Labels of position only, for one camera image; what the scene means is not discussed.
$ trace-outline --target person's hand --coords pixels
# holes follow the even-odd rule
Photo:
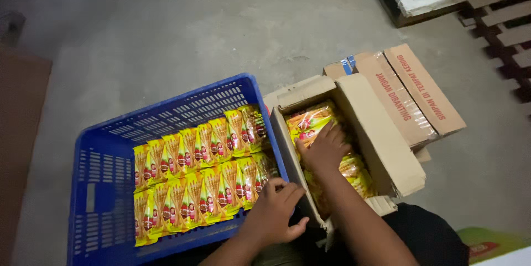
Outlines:
[[[306,230],[309,218],[303,217],[298,224],[288,227],[289,217],[302,195],[304,188],[287,183],[281,178],[268,181],[260,197],[249,212],[238,232],[238,237],[256,242],[260,249],[281,242],[290,242]]]
[[[317,175],[339,171],[339,164],[343,156],[352,148],[344,143],[345,133],[339,125],[334,126],[330,121],[317,135],[312,146],[306,148],[299,138],[295,139],[297,150],[304,163]]]

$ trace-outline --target left hand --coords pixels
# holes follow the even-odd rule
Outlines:
[[[306,190],[281,178],[268,181],[254,207],[249,212],[238,236],[257,242],[259,248],[274,243],[290,242],[304,233],[308,217],[288,227],[289,217]]]

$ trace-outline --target blue plastic crate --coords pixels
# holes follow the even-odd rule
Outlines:
[[[280,176],[288,176],[254,76],[242,73],[86,128],[76,141],[70,201],[68,265],[141,264],[234,235],[233,220],[134,247],[133,147],[258,103]]]

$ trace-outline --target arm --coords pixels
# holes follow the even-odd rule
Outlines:
[[[248,265],[264,247],[290,242],[306,230],[309,218],[288,227],[289,217],[306,191],[281,178],[269,180],[238,233],[201,265]]]
[[[376,214],[339,172],[345,153],[345,134],[328,123],[310,149],[296,140],[306,165],[314,172],[332,209],[332,217],[347,247],[363,265],[417,265],[398,235]]]

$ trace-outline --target concrete floor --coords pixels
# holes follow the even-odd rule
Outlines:
[[[64,264],[74,141],[85,127],[240,73],[262,94],[347,54],[408,43],[468,128],[428,147],[405,201],[454,228],[531,233],[531,122],[454,15],[395,29],[378,0],[0,0],[20,46],[54,61],[13,263]]]

